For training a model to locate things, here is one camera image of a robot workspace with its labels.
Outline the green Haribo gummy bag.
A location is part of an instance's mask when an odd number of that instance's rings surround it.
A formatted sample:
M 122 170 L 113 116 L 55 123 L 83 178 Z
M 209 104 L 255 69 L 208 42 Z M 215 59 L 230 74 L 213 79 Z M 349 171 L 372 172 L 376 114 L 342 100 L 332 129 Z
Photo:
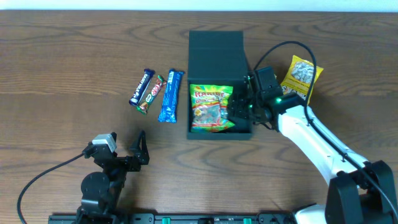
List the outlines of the green Haribo gummy bag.
M 218 133 L 235 126 L 228 119 L 232 86 L 190 84 L 193 133 Z

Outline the blue Oreo cookie pack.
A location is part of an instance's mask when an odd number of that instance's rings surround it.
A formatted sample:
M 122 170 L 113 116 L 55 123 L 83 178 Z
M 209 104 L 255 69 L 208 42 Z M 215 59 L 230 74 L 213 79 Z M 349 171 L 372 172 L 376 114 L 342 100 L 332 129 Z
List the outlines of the blue Oreo cookie pack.
M 161 123 L 177 122 L 176 112 L 178 104 L 178 94 L 184 74 L 184 71 L 177 71 L 175 69 L 169 70 L 165 93 L 162 101 L 162 107 L 158 117 L 158 121 Z

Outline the yellow snack bag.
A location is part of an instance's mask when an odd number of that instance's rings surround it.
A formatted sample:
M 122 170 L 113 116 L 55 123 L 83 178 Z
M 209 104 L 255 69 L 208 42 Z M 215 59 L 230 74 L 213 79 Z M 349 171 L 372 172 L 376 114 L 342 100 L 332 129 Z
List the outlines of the yellow snack bag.
M 281 85 L 284 95 L 294 92 L 303 100 L 307 98 L 313 78 L 313 63 L 293 55 L 288 72 Z

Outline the dark blue chocolate bar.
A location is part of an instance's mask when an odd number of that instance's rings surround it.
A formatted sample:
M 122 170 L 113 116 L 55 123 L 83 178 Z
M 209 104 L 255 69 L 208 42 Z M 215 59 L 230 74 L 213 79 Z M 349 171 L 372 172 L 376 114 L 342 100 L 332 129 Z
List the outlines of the dark blue chocolate bar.
M 142 100 L 142 97 L 144 96 L 144 93 L 147 90 L 147 87 L 149 86 L 149 83 L 152 80 L 154 74 L 155 74 L 154 70 L 148 68 L 144 70 L 144 74 L 141 80 L 139 81 L 136 90 L 134 91 L 133 95 L 129 100 L 129 104 L 131 106 L 137 106 L 139 102 Z

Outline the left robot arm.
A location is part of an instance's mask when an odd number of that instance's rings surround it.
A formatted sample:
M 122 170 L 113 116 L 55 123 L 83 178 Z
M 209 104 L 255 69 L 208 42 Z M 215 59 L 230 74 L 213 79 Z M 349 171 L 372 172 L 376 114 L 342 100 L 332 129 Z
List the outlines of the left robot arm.
M 140 131 L 131 144 L 132 156 L 119 157 L 116 152 L 117 134 L 99 134 L 82 151 L 86 159 L 92 157 L 101 172 L 88 174 L 81 183 L 81 206 L 75 223 L 129 223 L 129 215 L 120 212 L 117 204 L 125 186 L 127 173 L 139 172 L 149 163 L 146 133 Z

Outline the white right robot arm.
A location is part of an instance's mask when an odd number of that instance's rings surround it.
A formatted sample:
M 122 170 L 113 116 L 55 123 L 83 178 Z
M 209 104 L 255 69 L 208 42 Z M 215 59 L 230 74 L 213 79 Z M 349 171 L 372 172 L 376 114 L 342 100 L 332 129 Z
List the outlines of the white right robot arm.
M 328 185 L 326 203 L 298 209 L 296 223 L 397 223 L 391 168 L 346 146 L 297 94 L 234 94 L 228 113 L 281 133 L 321 173 Z

